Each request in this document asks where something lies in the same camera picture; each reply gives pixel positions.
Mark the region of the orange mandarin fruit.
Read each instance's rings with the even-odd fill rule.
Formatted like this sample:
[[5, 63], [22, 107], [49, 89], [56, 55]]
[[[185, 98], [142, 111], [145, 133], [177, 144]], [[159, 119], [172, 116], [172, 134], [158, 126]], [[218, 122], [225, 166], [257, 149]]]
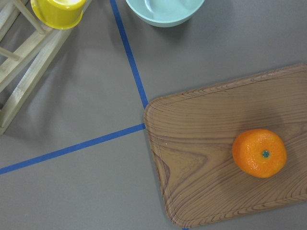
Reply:
[[238, 168], [258, 178], [272, 177], [287, 162], [282, 139], [266, 129], [248, 130], [238, 135], [232, 145], [232, 156]]

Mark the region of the wooden mug rack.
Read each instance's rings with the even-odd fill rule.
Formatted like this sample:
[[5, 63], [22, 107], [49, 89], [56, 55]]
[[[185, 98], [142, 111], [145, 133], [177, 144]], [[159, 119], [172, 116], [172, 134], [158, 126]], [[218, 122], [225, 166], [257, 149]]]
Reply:
[[0, 37], [8, 33], [19, 14], [35, 31], [15, 51], [0, 49], [5, 57], [0, 65], [0, 89], [3, 91], [22, 71], [23, 77], [0, 109], [0, 132], [4, 134], [72, 30], [57, 30], [42, 25], [26, 7], [25, 0], [0, 2]]

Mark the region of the yellow cup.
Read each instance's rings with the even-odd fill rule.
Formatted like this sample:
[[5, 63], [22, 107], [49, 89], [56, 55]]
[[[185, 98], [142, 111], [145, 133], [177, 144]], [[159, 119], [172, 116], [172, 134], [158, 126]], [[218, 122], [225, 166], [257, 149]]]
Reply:
[[83, 16], [86, 0], [30, 0], [37, 18], [59, 30], [75, 27]]

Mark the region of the brown wooden tray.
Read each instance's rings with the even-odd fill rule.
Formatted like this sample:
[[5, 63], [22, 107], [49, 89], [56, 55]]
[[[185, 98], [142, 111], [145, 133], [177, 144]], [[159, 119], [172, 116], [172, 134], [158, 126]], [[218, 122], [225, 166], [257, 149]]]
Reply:
[[[161, 97], [144, 112], [166, 214], [180, 228], [307, 199], [307, 66], [297, 64]], [[268, 179], [242, 172], [231, 148], [246, 130], [284, 141], [285, 167]]]

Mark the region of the light green bowl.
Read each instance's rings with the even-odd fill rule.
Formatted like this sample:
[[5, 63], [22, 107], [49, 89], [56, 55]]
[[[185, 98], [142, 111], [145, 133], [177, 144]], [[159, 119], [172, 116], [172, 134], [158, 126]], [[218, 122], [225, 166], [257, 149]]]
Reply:
[[126, 0], [142, 21], [156, 27], [173, 27], [189, 20], [205, 0]]

